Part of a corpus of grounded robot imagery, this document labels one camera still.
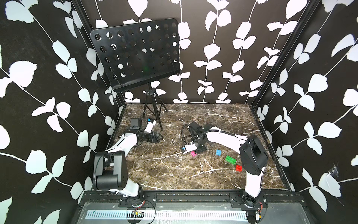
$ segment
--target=music stand tripod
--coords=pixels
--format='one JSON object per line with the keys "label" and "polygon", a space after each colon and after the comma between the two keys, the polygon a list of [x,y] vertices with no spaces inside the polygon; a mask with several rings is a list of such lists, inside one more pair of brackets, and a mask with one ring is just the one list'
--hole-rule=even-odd
{"label": "music stand tripod", "polygon": [[[144,101],[144,110],[143,110],[143,119],[144,119],[144,115],[145,115],[145,110],[146,108],[148,108],[148,110],[150,110],[150,112],[152,112],[155,116],[155,118],[157,119],[157,121],[159,122],[159,126],[160,126],[160,130],[163,131],[163,127],[161,125],[161,121],[160,121],[160,112],[161,112],[161,107],[163,106],[164,109],[168,112],[168,109],[165,107],[163,101],[160,99],[159,95],[155,92],[156,88],[152,88],[152,85],[150,83],[148,83],[149,86],[149,90],[145,91],[145,101]],[[147,105],[147,101],[148,101],[148,97],[152,98],[152,104],[153,104],[153,109],[154,112],[148,107]],[[158,108],[156,105],[156,101],[155,101],[155,96],[158,97],[159,102],[160,102],[160,109],[158,112]]]}

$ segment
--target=black wall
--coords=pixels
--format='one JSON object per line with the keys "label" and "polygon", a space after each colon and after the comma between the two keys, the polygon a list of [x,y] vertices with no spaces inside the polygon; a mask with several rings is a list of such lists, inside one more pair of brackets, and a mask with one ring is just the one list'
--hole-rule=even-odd
{"label": "black wall", "polygon": [[[280,28],[269,31],[267,25],[274,22],[286,23],[288,26],[295,24],[295,21],[300,18],[307,1],[83,0],[82,3],[93,28],[99,28],[98,24],[105,24],[110,27],[119,26],[123,25],[124,21],[127,20],[138,22],[145,18],[159,20],[174,17],[179,23],[187,23],[190,35],[180,37],[185,39],[182,40],[182,43],[191,41],[187,48],[182,46],[180,50],[180,62],[183,65],[182,74],[185,73],[185,75],[181,79],[178,76],[169,79],[164,78],[160,80],[159,85],[158,82],[155,84],[158,89],[163,90],[159,94],[163,94],[161,98],[165,103],[202,101],[208,103],[250,103],[257,94],[261,81],[265,79],[271,69],[271,66],[266,66],[266,63],[263,63],[259,69],[257,68],[257,64],[262,57],[269,57],[264,48],[273,48],[275,46],[275,49],[281,50],[294,28],[293,25],[290,31],[280,35]],[[209,30],[207,30],[205,27],[207,16],[216,16],[216,14],[219,15],[218,25],[215,19],[211,23]],[[253,39],[256,37],[256,39],[248,49],[240,50],[240,47],[234,49],[232,41],[235,39],[240,41],[236,37],[238,28],[242,22],[248,21],[251,23],[251,29],[245,40],[249,42],[250,36]],[[206,71],[205,66],[197,67],[194,62],[208,62],[203,49],[210,44],[216,44],[220,47],[217,55],[214,54],[215,56],[210,60],[220,62],[221,67]],[[273,58],[272,63],[275,62],[275,58],[279,55],[278,51],[275,56],[271,55],[270,58]],[[236,76],[230,81],[230,76],[233,75],[232,66],[237,61],[245,62],[244,67],[235,73],[235,75],[241,77]],[[202,83],[205,83],[205,81],[209,83],[205,84],[206,90],[203,90],[205,87]],[[127,101],[143,102],[145,94],[142,91],[145,88],[146,86],[142,86],[130,90],[134,96],[131,93],[127,93],[125,95]]]}
{"label": "black wall", "polygon": [[106,148],[118,118],[119,99],[112,104],[105,75],[92,76],[99,61],[73,23],[71,3],[62,4],[0,4],[0,223],[69,223],[91,188],[93,151]]}
{"label": "black wall", "polygon": [[[351,214],[358,208],[358,2],[324,2],[268,80],[275,84],[257,111],[292,190],[304,194],[318,223],[356,223]],[[301,44],[303,50],[309,45],[308,53],[297,59]],[[280,80],[282,96],[273,93]]]}

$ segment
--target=brown marble surface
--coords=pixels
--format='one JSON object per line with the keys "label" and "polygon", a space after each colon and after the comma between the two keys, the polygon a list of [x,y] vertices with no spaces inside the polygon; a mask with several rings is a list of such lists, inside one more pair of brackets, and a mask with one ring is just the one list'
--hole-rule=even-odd
{"label": "brown marble surface", "polygon": [[[129,125],[130,118],[141,118],[143,104],[127,104],[117,136]],[[145,190],[170,189],[243,189],[246,184],[246,172],[235,171],[235,166],[225,161],[226,156],[241,164],[240,155],[225,146],[206,144],[208,150],[193,157],[182,154],[180,130],[183,124],[192,121],[199,125],[210,123],[239,135],[257,135],[263,143],[262,135],[247,104],[166,104],[169,112],[161,112],[160,118],[164,131],[157,123],[153,130],[163,135],[158,144],[144,142],[133,148],[127,158],[128,175],[131,180],[141,184]],[[148,117],[154,118],[149,110]],[[215,155],[216,149],[222,151]],[[268,164],[263,176],[265,189],[283,189],[276,165],[269,154]]]}

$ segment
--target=green lego brick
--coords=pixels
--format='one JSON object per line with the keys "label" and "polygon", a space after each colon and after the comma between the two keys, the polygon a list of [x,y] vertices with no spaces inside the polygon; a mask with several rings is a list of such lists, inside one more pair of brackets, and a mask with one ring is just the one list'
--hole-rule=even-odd
{"label": "green lego brick", "polygon": [[234,159],[234,158],[232,158],[230,156],[226,156],[225,161],[229,162],[229,163],[231,163],[233,165],[235,165],[235,163],[236,163],[236,159]]}

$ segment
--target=music stand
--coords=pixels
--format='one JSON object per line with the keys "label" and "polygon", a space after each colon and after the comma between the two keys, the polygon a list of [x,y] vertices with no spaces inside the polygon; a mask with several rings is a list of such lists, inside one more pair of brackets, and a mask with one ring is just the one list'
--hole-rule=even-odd
{"label": "music stand", "polygon": [[177,20],[172,18],[95,29],[90,38],[113,91],[122,92],[149,84],[144,113],[149,108],[147,99],[151,96],[154,112],[149,110],[156,116],[163,131],[155,97],[160,101],[160,110],[162,106],[166,107],[150,83],[180,72]]}

